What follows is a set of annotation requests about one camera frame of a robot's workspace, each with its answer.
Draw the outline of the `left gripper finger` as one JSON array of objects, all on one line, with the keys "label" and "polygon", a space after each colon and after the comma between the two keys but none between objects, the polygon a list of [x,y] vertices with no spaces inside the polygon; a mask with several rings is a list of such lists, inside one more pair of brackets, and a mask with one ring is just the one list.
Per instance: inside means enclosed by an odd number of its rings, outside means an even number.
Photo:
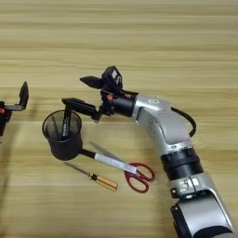
[{"label": "left gripper finger", "polygon": [[20,89],[20,106],[23,110],[26,109],[29,99],[29,89],[27,82],[24,82]]}]

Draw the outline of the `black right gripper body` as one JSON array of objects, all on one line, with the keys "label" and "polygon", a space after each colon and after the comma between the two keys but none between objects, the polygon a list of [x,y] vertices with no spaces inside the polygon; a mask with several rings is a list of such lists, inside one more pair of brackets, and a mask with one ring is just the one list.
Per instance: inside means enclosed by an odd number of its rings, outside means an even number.
[{"label": "black right gripper body", "polygon": [[137,92],[121,90],[118,94],[106,90],[100,91],[102,104],[99,110],[92,116],[93,120],[99,121],[100,117],[105,114],[121,114],[126,117],[131,117],[137,99]]}]

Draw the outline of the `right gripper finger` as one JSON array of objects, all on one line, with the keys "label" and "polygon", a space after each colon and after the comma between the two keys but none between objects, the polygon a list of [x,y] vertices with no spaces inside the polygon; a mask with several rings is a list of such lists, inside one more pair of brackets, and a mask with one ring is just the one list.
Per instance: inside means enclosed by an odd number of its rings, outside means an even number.
[{"label": "right gripper finger", "polygon": [[62,99],[65,105],[69,105],[74,111],[90,116],[91,118],[98,118],[99,112],[96,107],[92,104],[88,104],[83,100],[76,98]]},{"label": "right gripper finger", "polygon": [[104,81],[95,76],[84,76],[80,78],[80,81],[85,83],[87,86],[96,89],[102,89],[104,86]]}]

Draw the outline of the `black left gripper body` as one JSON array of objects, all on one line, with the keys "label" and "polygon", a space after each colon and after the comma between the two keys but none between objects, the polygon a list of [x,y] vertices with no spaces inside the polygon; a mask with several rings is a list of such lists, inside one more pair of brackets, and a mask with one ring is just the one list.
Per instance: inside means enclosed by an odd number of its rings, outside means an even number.
[{"label": "black left gripper body", "polygon": [[6,105],[0,101],[0,136],[4,135],[7,123],[9,122],[13,111],[22,111],[23,106],[19,104]]}]

